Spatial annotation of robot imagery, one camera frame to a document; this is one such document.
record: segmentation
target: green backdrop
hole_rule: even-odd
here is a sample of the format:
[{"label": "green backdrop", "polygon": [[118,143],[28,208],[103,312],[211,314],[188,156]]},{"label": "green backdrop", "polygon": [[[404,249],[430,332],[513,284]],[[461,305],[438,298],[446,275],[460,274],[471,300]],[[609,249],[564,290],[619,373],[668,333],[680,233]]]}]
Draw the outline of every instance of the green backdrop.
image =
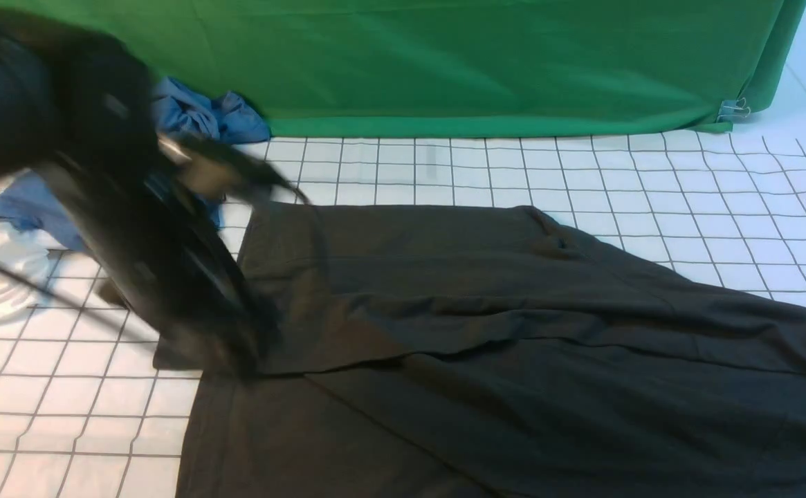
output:
[{"label": "green backdrop", "polygon": [[806,0],[0,0],[110,32],[285,136],[725,129],[771,103]]}]

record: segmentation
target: wire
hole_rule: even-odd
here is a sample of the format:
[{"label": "wire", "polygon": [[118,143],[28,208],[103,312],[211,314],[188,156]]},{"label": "wire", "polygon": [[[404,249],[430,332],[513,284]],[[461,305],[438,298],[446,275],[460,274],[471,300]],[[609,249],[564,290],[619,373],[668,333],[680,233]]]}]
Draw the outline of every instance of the wire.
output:
[{"label": "wire", "polygon": [[[7,268],[4,268],[1,265],[0,265],[0,275],[3,275],[4,277],[10,278],[10,280],[14,280],[18,284],[23,284],[23,286],[30,287],[30,289],[39,291],[39,293],[44,294],[45,296],[52,297],[52,299],[57,300],[57,302],[60,302],[60,303],[64,304],[65,306],[68,306],[71,309],[74,309],[74,310],[77,310],[77,311],[79,311],[81,313],[90,315],[90,316],[92,316],[92,318],[95,318],[96,322],[99,322],[99,324],[115,328],[118,331],[123,331],[123,333],[130,332],[128,330],[123,330],[123,324],[121,324],[120,322],[113,322],[113,321],[105,318],[104,316],[101,316],[101,315],[95,313],[95,311],[93,311],[93,309],[85,308],[83,305],[80,305],[80,304],[77,304],[77,303],[73,302],[72,299],[68,299],[67,297],[61,296],[60,294],[57,294],[57,293],[53,293],[51,290],[48,290],[48,288],[46,288],[44,286],[40,286],[39,284],[33,283],[28,278],[22,277],[22,275],[18,275],[14,271],[12,271],[10,269],[7,269]],[[138,332],[131,331],[131,335],[138,336],[138,341],[133,341],[133,342],[149,342],[143,336],[141,336],[141,334],[139,334]]]}]

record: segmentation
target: blue cloth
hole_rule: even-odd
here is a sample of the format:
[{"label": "blue cloth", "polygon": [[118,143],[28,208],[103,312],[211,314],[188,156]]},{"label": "blue cloth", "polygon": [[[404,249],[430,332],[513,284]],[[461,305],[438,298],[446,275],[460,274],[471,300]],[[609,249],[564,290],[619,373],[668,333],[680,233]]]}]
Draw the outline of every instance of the blue cloth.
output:
[{"label": "blue cloth", "polygon": [[154,89],[152,110],[156,128],[173,138],[197,133],[230,145],[271,138],[267,123],[234,92],[210,100],[174,78],[163,78]]},{"label": "blue cloth", "polygon": [[[172,78],[156,85],[152,111],[157,130],[169,136],[199,133],[232,145],[271,137],[261,116],[239,95],[228,93],[210,101]],[[219,205],[206,203],[206,207],[215,226],[221,226]],[[68,249],[86,250],[67,211],[36,173],[22,174],[0,194],[0,221],[20,231],[45,230]]]}]

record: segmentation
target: white tile floor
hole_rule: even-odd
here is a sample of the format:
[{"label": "white tile floor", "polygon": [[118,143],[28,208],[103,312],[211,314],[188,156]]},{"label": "white tile floor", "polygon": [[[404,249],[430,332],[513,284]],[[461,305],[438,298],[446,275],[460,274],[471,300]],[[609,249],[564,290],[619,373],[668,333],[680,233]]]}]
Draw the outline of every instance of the white tile floor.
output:
[{"label": "white tile floor", "polygon": [[[694,280],[806,306],[805,26],[772,109],[727,136],[279,138],[249,149],[318,204],[532,204]],[[223,215],[236,252],[248,208]],[[0,497],[171,497],[197,372],[151,368],[156,334],[91,295],[95,262],[58,255],[53,271],[55,289],[118,325],[48,306],[0,323]]]}]

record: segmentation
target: black cloth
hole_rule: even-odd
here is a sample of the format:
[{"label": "black cloth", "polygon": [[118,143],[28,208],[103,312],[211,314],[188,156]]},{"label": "black cloth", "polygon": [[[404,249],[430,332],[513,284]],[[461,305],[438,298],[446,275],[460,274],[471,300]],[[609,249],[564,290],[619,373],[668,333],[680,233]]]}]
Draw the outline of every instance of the black cloth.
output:
[{"label": "black cloth", "polygon": [[694,284],[533,208],[256,218],[284,342],[205,372],[178,498],[806,497],[806,309]]}]

